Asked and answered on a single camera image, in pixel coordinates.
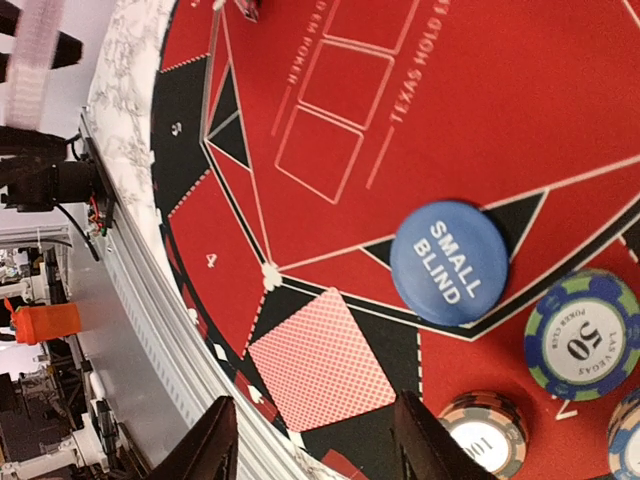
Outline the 50 chips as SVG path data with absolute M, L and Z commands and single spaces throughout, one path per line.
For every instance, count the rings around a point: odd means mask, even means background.
M 601 398 L 639 362 L 639 301 L 609 271 L 576 271 L 532 310 L 524 352 L 531 376 L 550 394 L 576 402 Z

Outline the blue small blind button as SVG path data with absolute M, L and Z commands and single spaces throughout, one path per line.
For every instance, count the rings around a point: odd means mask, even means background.
M 438 201 L 412 212 L 390 249 L 394 286 L 407 307 L 443 326 L 474 323 L 500 299 L 509 253 L 493 221 L 458 201 Z

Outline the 100 chips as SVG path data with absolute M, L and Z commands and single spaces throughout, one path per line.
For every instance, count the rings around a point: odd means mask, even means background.
M 523 467 L 529 429 L 522 409 L 504 394 L 463 393 L 439 420 L 467 455 L 498 479 L 510 479 Z

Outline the orange object in background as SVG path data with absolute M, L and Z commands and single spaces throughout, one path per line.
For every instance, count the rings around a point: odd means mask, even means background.
M 17 343 L 35 345 L 75 335 L 83 329 L 75 303 L 21 306 L 15 310 L 5 298 L 4 307 L 10 312 Z

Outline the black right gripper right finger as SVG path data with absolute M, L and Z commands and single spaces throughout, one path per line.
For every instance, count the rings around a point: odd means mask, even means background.
M 393 404 L 396 479 L 494 479 L 463 451 L 440 421 L 408 390 Z

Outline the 10 chips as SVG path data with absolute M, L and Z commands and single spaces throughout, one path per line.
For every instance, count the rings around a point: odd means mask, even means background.
M 615 408 L 607 433 L 608 464 L 616 479 L 639 478 L 639 389 Z

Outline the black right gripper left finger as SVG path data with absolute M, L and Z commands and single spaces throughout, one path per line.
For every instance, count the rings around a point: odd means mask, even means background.
M 239 434 L 234 399 L 220 396 L 148 480 L 229 480 L 237 477 Z

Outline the red playing card deck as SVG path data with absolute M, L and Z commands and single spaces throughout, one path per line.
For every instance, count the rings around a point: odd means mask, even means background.
M 24 2 L 7 71 L 4 119 L 9 127 L 40 128 L 63 10 L 64 2 L 59 0 Z

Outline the red card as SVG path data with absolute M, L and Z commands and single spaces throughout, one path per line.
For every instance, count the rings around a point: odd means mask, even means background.
M 385 407 L 395 391 L 346 302 L 330 288 L 249 346 L 288 430 Z

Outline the round red black poker mat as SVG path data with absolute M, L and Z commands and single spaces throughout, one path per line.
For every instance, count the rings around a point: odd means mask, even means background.
M 393 402 L 287 429 L 249 346 L 330 288 L 395 394 L 434 412 L 494 390 L 524 412 L 522 479 L 605 479 L 606 430 L 639 384 L 570 403 L 530 376 L 538 299 L 584 267 L 639 286 L 635 1 L 173 4 L 151 167 L 171 273 L 212 357 L 304 458 L 392 479 Z M 440 326 L 399 297 L 393 236 L 457 200 L 500 229 L 509 277 L 480 320 Z

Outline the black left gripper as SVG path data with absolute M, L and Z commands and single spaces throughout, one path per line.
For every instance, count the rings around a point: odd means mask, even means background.
M 82 42 L 60 31 L 64 6 L 63 1 L 1 3 L 1 33 L 14 39 L 13 50 L 1 55 L 3 150 L 66 148 L 65 139 L 40 131 L 49 72 L 82 56 Z

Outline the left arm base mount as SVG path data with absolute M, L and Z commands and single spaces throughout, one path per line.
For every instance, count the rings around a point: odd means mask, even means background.
M 21 172 L 5 184 L 1 204 L 20 213 L 59 210 L 71 219 L 63 206 L 83 203 L 89 206 L 88 221 L 95 234 L 106 237 L 114 223 L 115 187 L 91 136 L 76 134 L 70 139 L 70 147 L 71 160 Z

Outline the black triangular all-in marker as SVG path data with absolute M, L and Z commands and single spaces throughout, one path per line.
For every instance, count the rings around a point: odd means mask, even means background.
M 235 4 L 247 20 L 258 21 L 261 0 L 235 0 Z

